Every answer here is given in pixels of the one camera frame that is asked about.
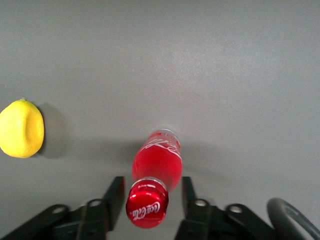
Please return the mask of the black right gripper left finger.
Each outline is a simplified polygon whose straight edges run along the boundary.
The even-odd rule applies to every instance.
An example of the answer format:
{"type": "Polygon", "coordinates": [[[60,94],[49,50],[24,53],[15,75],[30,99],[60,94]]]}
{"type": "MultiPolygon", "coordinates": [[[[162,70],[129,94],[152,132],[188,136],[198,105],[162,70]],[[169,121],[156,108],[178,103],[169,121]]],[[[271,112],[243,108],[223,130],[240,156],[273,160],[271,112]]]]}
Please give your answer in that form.
{"type": "Polygon", "coordinates": [[[54,204],[41,211],[3,240],[107,240],[124,205],[125,178],[116,176],[101,198],[75,210],[54,204]]]}

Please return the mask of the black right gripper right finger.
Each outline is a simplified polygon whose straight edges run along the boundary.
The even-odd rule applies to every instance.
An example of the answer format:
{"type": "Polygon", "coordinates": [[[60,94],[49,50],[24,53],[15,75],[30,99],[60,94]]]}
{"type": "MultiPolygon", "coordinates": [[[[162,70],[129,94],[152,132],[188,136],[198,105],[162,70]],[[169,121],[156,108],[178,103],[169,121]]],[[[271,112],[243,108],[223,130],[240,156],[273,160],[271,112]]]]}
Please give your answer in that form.
{"type": "Polygon", "coordinates": [[[198,198],[192,179],[182,177],[184,219],[176,240],[276,240],[276,231],[243,204],[233,203],[224,210],[198,198]]]}

